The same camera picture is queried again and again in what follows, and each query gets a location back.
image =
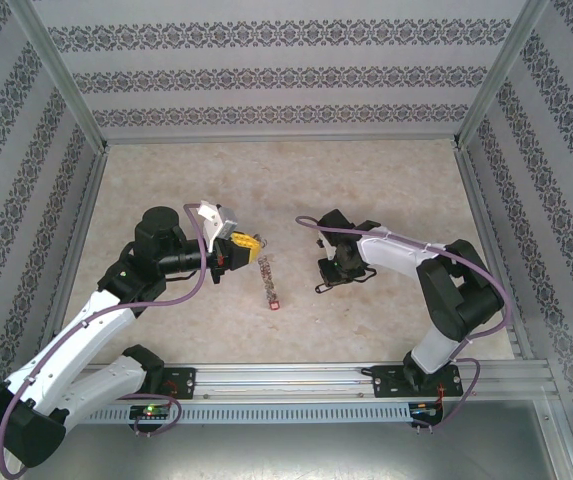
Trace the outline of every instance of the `wall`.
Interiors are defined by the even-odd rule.
[[[36,353],[95,161],[0,0],[0,378]]]
[[[524,0],[41,0],[118,141],[451,135]]]
[[[573,0],[551,2],[469,145],[531,346],[573,429]]]

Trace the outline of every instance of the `marble floor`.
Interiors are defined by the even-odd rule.
[[[188,303],[148,309],[96,362],[111,362],[137,343],[168,363],[401,360],[430,325],[419,285],[380,269],[363,285],[317,295],[323,251],[316,233],[294,222],[297,215],[318,218],[339,208],[357,224],[375,220],[432,242],[464,238],[481,252],[447,140],[115,146],[66,321],[132,240],[146,209],[175,208],[184,232],[194,238],[182,205],[202,199],[233,208],[238,230],[266,239],[263,254],[281,308],[268,308],[257,263],[226,273],[220,285],[208,276]],[[169,284],[161,299],[191,287],[192,282]],[[464,353],[513,358],[505,332]]]

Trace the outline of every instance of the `enclosure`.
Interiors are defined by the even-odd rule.
[[[26,478],[573,478],[573,0],[0,0],[0,379],[148,208],[201,200],[261,237],[279,309],[257,263],[148,309],[81,376],[135,344],[195,368],[180,426],[136,438],[116,400]],[[429,329],[418,285],[315,293],[295,217],[334,208],[469,240],[511,297],[434,435],[360,373]]]

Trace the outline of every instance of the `yellow object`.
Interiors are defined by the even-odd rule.
[[[262,244],[259,243],[259,241],[255,240],[250,235],[246,235],[245,233],[233,232],[233,234],[230,236],[230,239],[238,247],[244,247],[250,250],[250,253],[248,254],[248,263],[253,262],[262,249]]]

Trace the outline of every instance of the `patterned wallpaper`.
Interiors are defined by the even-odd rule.
[[[573,0],[553,1],[469,146],[511,286],[573,429]]]
[[[454,134],[523,4],[35,2],[109,141]]]
[[[0,378],[36,353],[95,161],[0,0]]]

